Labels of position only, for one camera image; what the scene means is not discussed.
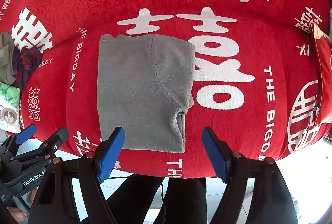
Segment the person's left hand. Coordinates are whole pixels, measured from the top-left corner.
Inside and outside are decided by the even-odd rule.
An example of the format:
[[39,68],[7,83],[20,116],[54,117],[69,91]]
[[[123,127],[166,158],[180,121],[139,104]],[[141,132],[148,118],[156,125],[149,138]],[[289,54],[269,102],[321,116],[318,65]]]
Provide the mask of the person's left hand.
[[[38,191],[38,187],[36,187],[30,191],[30,193],[28,195],[28,197],[30,199],[29,200],[30,205],[32,205],[37,191]],[[23,223],[27,218],[26,213],[24,211],[18,209],[16,206],[14,206],[14,207],[8,206],[7,210],[10,212],[10,214],[13,216],[13,218],[15,219],[15,221],[17,223]]]

